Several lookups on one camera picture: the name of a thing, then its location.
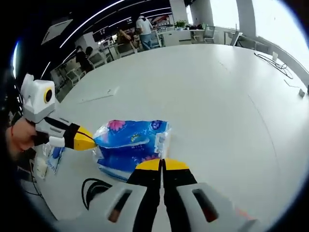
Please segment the plastic bag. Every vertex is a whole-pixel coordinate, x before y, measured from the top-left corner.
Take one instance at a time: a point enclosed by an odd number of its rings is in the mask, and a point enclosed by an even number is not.
[[[127,180],[136,165],[167,156],[170,127],[165,121],[112,120],[94,134],[94,149],[99,169]]]
[[[47,166],[56,173],[65,147],[54,147],[47,143],[43,145],[42,149],[43,154],[48,158],[46,161]]]

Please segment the ceiling light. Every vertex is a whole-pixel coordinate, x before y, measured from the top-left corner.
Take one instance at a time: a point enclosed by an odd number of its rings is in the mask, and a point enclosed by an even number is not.
[[[126,20],[128,20],[128,19],[130,19],[130,18],[131,18],[131,17],[125,18],[125,19],[123,19],[123,20],[120,20],[119,22],[114,23],[114,24],[112,24],[112,25],[110,25],[110,26],[108,26],[108,27],[110,28],[110,27],[112,27],[112,26],[114,26],[114,25],[116,25],[116,24],[118,24],[118,23],[121,23],[121,22],[123,22],[123,21],[126,21]]]
[[[48,62],[46,68],[44,69],[44,72],[42,73],[41,79],[42,79],[42,77],[43,77],[43,75],[44,75],[44,73],[45,73],[45,71],[46,71],[46,69],[48,68],[49,65],[50,65],[50,62]]]
[[[165,9],[170,9],[170,7],[166,7],[166,8],[161,8],[161,9],[156,9],[156,10],[153,10],[153,11],[160,11],[160,10],[165,10]]]
[[[15,46],[14,53],[13,53],[13,76],[16,79],[16,58],[17,58],[17,48],[18,48],[18,42]]]
[[[67,58],[69,58],[72,54],[73,54],[73,52],[75,52],[76,51],[76,49],[74,49],[74,51],[72,51],[63,61],[62,61],[62,64],[67,60]]]
[[[109,8],[113,7],[114,5],[117,5],[117,4],[119,4],[119,3],[123,2],[123,1],[125,1],[125,0],[119,0],[119,1],[117,1],[117,2],[115,2],[115,3],[113,3],[113,4],[111,4],[111,5],[109,5],[109,6],[107,6],[107,7],[105,7],[103,10],[100,10],[99,12],[97,12],[96,14],[94,14],[93,16],[91,16],[90,18],[88,18],[88,19],[87,19],[85,22],[83,22],[77,29],[75,29],[75,31],[73,31],[73,33],[72,33],[71,35],[68,36],[68,38],[62,43],[62,45],[61,45],[59,48],[62,48],[62,46],[69,40],[69,38],[72,37],[72,35],[73,35],[75,32],[77,32],[83,25],[85,25],[87,22],[89,22],[89,21],[90,21],[91,19],[93,19],[95,16],[97,16],[98,14],[102,13],[103,11],[106,11],[107,9],[109,9]]]
[[[129,6],[126,6],[126,7],[124,7],[124,8],[121,8],[121,9],[119,9],[119,10],[117,10],[117,11],[114,11],[113,13],[110,13],[109,15],[107,15],[107,16],[105,16],[105,17],[103,17],[103,18],[101,18],[101,19],[99,19],[97,22],[95,22],[94,24],[97,24],[98,22],[100,22],[101,20],[103,20],[103,19],[105,19],[105,18],[107,18],[108,16],[111,16],[112,14],[114,14],[114,13],[116,13],[116,12],[119,12],[119,11],[121,11],[121,10],[123,10],[123,9],[125,9],[125,8],[128,8],[128,7],[131,7],[131,6],[134,6],[134,5],[137,5],[137,4],[140,4],[140,3],[143,3],[143,2],[146,2],[146,0],[145,1],[140,1],[140,2],[137,2],[137,3],[134,3],[134,4],[132,4],[132,5],[129,5]],[[88,29],[90,29],[91,27],[93,27],[94,25],[91,25],[90,27],[88,27],[86,30],[84,30],[84,32],[85,31],[87,31]]]
[[[164,13],[164,14],[156,14],[156,15],[152,15],[152,16],[147,16],[146,18],[151,18],[151,17],[155,17],[155,16],[159,16],[159,15],[171,15],[172,12],[169,13]]]

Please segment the table surface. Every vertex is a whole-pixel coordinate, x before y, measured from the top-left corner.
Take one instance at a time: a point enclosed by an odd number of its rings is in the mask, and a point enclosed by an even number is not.
[[[91,132],[112,119],[169,121],[169,156],[270,225],[307,176],[309,98],[299,97],[298,87],[307,89],[292,71],[290,80],[253,53],[217,44],[138,53],[88,73],[59,112]],[[115,96],[80,103],[114,87]],[[98,170],[91,151],[67,149],[55,175],[37,178],[57,219],[86,210],[81,186],[90,177],[116,183]]]

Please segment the red bracelet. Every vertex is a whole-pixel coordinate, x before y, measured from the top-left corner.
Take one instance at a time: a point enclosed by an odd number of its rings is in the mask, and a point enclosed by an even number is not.
[[[15,146],[16,146],[21,152],[23,152],[24,150],[20,147],[20,145],[18,144],[18,142],[15,141],[14,138],[13,138],[13,126],[11,126],[11,138],[12,138],[12,143],[14,143]]]

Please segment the window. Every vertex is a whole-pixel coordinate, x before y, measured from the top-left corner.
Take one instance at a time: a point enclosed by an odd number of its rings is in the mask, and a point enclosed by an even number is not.
[[[193,24],[193,18],[192,18],[192,14],[191,14],[191,8],[190,5],[188,5],[185,10],[187,11],[187,17],[188,17],[188,23],[189,24]]]
[[[309,71],[309,50],[301,26],[284,3],[253,0],[256,34],[278,45]]]
[[[214,26],[239,29],[236,0],[211,0],[211,9]]]

